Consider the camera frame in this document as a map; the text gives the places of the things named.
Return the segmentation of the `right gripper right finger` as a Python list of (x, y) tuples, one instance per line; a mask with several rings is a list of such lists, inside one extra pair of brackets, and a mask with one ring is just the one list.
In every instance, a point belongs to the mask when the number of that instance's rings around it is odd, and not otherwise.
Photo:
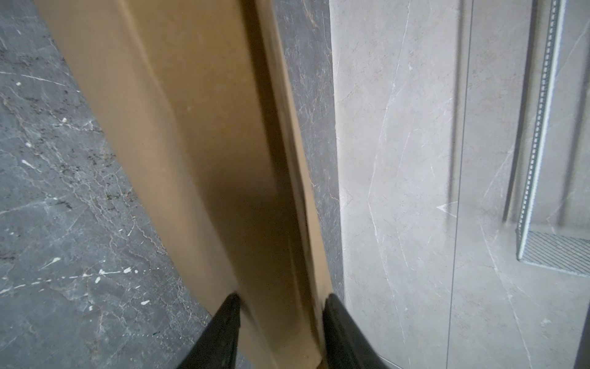
[(327, 297), (323, 325), (328, 368), (387, 368), (335, 294)]

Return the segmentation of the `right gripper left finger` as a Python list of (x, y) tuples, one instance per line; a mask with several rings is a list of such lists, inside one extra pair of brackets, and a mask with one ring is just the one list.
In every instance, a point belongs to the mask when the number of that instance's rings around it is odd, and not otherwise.
[(238, 354), (241, 302), (237, 293), (227, 296), (178, 369), (232, 369)]

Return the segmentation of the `brown cardboard box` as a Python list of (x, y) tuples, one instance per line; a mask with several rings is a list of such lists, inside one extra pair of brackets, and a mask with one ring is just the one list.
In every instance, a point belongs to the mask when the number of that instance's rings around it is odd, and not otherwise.
[(258, 368), (316, 368), (332, 290), (271, 1), (39, 1), (194, 298)]

